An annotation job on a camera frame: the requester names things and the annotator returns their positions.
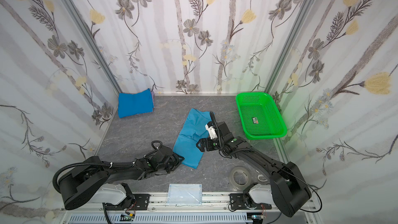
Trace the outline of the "teal t-shirt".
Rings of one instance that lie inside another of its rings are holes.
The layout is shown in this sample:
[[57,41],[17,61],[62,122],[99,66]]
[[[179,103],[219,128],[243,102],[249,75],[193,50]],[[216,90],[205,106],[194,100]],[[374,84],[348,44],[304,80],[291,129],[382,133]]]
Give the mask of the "teal t-shirt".
[[209,112],[201,112],[191,109],[183,124],[173,152],[184,157],[182,164],[197,169],[203,156],[196,144],[200,139],[208,137],[205,126],[211,121]]

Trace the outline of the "green plastic basket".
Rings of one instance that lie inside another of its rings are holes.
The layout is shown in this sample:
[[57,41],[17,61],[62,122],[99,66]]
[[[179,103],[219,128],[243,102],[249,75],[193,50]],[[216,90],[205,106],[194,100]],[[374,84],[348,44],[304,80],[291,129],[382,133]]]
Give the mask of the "green plastic basket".
[[[272,140],[287,135],[287,126],[269,94],[244,92],[238,94],[235,99],[247,139]],[[252,117],[257,117],[259,124],[254,124]]]

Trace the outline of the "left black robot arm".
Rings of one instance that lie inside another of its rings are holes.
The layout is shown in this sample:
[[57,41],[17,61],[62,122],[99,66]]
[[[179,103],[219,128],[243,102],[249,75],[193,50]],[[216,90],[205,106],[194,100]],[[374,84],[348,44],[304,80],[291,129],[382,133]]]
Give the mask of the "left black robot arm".
[[59,169],[53,176],[52,184],[61,194],[65,209],[73,210],[88,203],[104,184],[169,174],[183,161],[184,157],[168,148],[126,163],[102,161],[98,156],[92,156],[84,162]]

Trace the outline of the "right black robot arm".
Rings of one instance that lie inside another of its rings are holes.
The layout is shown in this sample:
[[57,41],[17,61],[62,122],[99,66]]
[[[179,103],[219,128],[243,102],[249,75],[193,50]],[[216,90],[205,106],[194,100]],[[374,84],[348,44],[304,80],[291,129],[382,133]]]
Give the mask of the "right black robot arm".
[[264,185],[251,184],[243,190],[248,207],[253,204],[274,205],[282,214],[292,217],[312,197],[309,186],[294,163],[274,160],[243,139],[233,138],[220,148],[218,139],[205,138],[200,139],[196,146],[201,152],[219,150],[225,157],[239,159],[268,179]]

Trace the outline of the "clear plastic bag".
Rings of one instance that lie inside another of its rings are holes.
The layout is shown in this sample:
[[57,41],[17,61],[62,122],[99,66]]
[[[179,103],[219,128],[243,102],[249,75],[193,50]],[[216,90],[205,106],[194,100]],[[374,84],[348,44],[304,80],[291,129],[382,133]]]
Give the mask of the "clear plastic bag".
[[201,184],[170,184],[167,204],[175,206],[202,205]]

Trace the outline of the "clear tape roll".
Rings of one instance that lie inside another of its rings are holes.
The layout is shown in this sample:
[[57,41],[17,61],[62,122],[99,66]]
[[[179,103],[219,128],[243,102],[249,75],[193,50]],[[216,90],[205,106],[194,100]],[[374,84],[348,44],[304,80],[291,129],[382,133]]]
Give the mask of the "clear tape roll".
[[252,184],[251,174],[244,167],[235,167],[229,174],[229,182],[237,191],[243,191]]

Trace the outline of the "white scissors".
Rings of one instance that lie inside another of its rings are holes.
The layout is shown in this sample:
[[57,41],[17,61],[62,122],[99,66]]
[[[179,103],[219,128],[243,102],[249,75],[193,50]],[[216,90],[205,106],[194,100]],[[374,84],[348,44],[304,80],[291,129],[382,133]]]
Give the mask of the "white scissors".
[[257,175],[257,180],[258,180],[259,182],[262,182],[262,183],[268,183],[268,182],[269,182],[268,177],[264,176],[264,175],[261,174],[259,171],[256,171],[256,172],[258,173],[258,175]]

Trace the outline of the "folded blue t-shirt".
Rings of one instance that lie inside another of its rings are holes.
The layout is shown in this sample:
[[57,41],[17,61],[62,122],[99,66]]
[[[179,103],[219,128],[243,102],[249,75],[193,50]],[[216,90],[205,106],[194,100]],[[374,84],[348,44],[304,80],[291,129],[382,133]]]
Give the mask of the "folded blue t-shirt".
[[118,100],[119,118],[153,112],[154,102],[150,89],[136,94],[120,93]]

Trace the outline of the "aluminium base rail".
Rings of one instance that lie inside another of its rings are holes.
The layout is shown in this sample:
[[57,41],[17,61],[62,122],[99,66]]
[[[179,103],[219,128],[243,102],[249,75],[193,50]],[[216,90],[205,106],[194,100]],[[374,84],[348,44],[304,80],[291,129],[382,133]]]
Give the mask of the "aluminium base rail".
[[271,188],[255,185],[244,192],[202,192],[196,185],[177,185],[168,193],[141,194],[128,189],[116,189],[112,185],[101,187],[93,196],[78,195],[64,202],[66,210],[78,209],[87,204],[102,204],[113,211],[129,208],[146,211],[150,204],[163,204],[168,207],[203,207],[207,203],[225,203],[230,210],[258,209],[264,205],[267,209],[274,205]]

